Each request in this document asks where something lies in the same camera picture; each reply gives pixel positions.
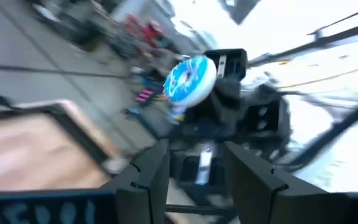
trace pink object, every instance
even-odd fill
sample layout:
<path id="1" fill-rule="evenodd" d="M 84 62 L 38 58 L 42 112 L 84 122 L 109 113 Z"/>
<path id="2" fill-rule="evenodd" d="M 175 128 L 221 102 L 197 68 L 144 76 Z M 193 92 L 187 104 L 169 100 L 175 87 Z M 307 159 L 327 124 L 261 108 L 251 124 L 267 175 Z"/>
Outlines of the pink object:
<path id="1" fill-rule="evenodd" d="M 146 99 L 145 99 L 145 98 L 138 97 L 138 98 L 136 98 L 136 100 L 137 100 L 137 101 L 140 101 L 140 102 L 143 102 L 143 101 L 145 101 Z"/>
<path id="2" fill-rule="evenodd" d="M 145 93 L 140 93 L 138 97 L 148 98 L 150 95 Z"/>
<path id="3" fill-rule="evenodd" d="M 152 93 L 153 93 L 153 91 L 151 91 L 151 90 L 143 90 L 143 93 L 152 94 Z"/>

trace wire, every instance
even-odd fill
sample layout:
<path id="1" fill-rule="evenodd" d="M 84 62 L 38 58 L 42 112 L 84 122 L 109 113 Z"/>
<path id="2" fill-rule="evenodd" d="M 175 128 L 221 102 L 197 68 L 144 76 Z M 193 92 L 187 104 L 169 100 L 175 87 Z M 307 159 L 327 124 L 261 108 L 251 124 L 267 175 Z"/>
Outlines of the wire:
<path id="1" fill-rule="evenodd" d="M 340 73 L 340 74 L 333 75 L 333 76 L 330 76 L 330 77 L 320 78 L 320 79 L 317 79 L 317 80 L 312 80 L 312 81 L 308 81 L 308 82 L 304 82 L 304 83 L 297 83 L 297 84 L 287 85 L 287 86 L 278 86 L 277 89 L 281 90 L 281 89 L 284 89 L 284 88 L 293 88 L 293 87 L 298 87 L 298 86 L 318 83 L 318 82 L 322 82 L 322 81 L 328 81 L 328 80 L 332 80 L 332 79 L 335 79 L 335 78 L 342 77 L 344 75 L 348 75 L 348 74 L 353 73 L 353 72 L 358 72 L 358 68 L 355 69 L 355 70 L 352 70 L 350 72 L 344 72 L 344 73 Z"/>
<path id="2" fill-rule="evenodd" d="M 346 89 L 345 87 L 342 87 L 342 88 L 338 88 L 338 89 L 335 89 L 335 90 L 307 92 L 306 94 L 319 95 L 319 94 L 324 94 L 324 93 L 335 93 L 335 92 L 338 92 L 338 91 L 343 91 L 345 89 Z"/>
<path id="3" fill-rule="evenodd" d="M 278 165 L 277 167 L 285 169 L 287 172 L 295 172 L 302 169 L 304 166 L 307 166 L 325 146 L 332 143 L 344 131 L 356 124 L 356 122 L 358 122 L 358 107 L 349 113 L 341 122 L 336 123 L 331 129 L 314 139 L 305 149 L 304 153 L 300 154 L 290 164 Z"/>
<path id="4" fill-rule="evenodd" d="M 303 99 L 316 106 L 322 107 L 324 110 L 326 110 L 333 118 L 338 118 L 340 115 L 338 112 L 335 111 L 335 105 L 330 105 L 329 103 L 322 102 L 321 100 L 318 100 L 317 98 L 311 96 L 307 93 L 302 93 L 299 91 L 282 91 L 279 93 L 281 96 L 287 96 L 287 95 L 296 95 L 296 96 L 302 96 Z"/>
<path id="5" fill-rule="evenodd" d="M 336 21 L 336 22 L 333 22 L 332 24 L 329 24 L 329 25 L 320 27 L 318 30 L 322 30 L 322 29 L 328 28 L 328 27 L 330 27 L 330 26 L 333 26 L 333 25 L 335 25 L 335 24 L 338 24 L 338 23 L 340 23 L 340 22 L 343 22 L 343 21 L 345 21 L 346 19 L 350 19 L 350 18 L 352 18 L 352 17 L 354 17 L 354 16 L 357 16 L 357 15 L 358 15 L 358 12 L 353 13 L 353 14 L 351 14 L 350 16 L 347 16 L 347 17 L 345 17 L 345 18 L 343 18 L 343 19 L 341 19 L 341 20 L 338 20 L 338 21 Z"/>

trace wooden board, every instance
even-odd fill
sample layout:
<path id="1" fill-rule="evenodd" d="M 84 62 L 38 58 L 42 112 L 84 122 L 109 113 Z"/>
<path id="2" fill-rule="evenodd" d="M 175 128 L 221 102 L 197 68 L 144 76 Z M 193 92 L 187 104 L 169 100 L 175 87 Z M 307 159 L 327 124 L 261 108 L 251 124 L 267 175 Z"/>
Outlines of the wooden board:
<path id="1" fill-rule="evenodd" d="M 56 102 L 20 105 L 25 107 Z M 70 117 L 111 157 L 113 143 L 70 101 Z M 109 177 L 53 118 L 34 114 L 0 121 L 0 190 L 97 188 Z"/>

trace blue skateboard wheel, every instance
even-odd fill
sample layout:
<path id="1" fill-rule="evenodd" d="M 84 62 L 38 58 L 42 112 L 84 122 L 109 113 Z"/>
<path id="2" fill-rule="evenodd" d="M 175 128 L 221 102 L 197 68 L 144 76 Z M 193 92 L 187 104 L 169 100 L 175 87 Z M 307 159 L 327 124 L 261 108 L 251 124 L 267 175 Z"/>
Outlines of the blue skateboard wheel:
<path id="1" fill-rule="evenodd" d="M 216 66 L 201 55 L 179 63 L 165 80 L 164 92 L 175 106 L 190 108 L 201 103 L 216 82 Z"/>

